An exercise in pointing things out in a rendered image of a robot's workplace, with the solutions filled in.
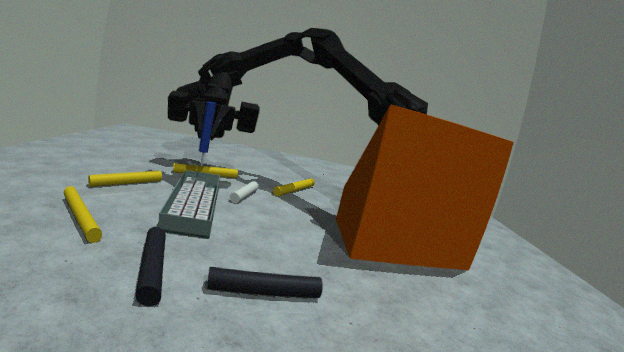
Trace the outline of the green keyboard with white keys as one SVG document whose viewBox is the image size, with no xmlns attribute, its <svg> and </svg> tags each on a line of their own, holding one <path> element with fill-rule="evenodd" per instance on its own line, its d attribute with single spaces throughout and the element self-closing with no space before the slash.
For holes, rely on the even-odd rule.
<svg viewBox="0 0 624 352">
<path fill-rule="evenodd" d="M 208 238 L 220 175 L 185 170 L 163 204 L 158 227 L 177 235 Z"/>
</svg>

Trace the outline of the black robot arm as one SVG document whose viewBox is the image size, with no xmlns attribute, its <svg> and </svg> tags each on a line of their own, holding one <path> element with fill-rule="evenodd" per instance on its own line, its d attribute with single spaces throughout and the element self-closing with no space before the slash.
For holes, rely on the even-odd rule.
<svg viewBox="0 0 624 352">
<path fill-rule="evenodd" d="M 303 46 L 302 38 L 311 37 L 313 50 Z M 303 33 L 292 32 L 245 52 L 217 54 L 198 71 L 199 81 L 185 84 L 177 91 L 203 99 L 208 83 L 224 83 L 230 87 L 242 84 L 242 76 L 256 67 L 288 56 L 300 56 L 312 64 L 334 68 L 368 100 L 368 117 L 379 125 L 389 105 L 427 114 L 428 103 L 395 82 L 384 82 L 363 63 L 349 54 L 340 38 L 328 29 L 310 28 Z M 212 72 L 212 76 L 208 71 Z"/>
</svg>

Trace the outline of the black cylinder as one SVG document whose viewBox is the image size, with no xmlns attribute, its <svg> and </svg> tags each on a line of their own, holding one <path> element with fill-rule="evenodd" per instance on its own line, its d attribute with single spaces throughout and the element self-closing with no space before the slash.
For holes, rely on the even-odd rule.
<svg viewBox="0 0 624 352">
<path fill-rule="evenodd" d="M 320 298 L 322 278 L 209 267 L 209 290 L 269 296 Z"/>
<path fill-rule="evenodd" d="M 135 296 L 145 306 L 161 301 L 165 239 L 165 231 L 160 227 L 152 227 L 147 232 Z"/>
</svg>

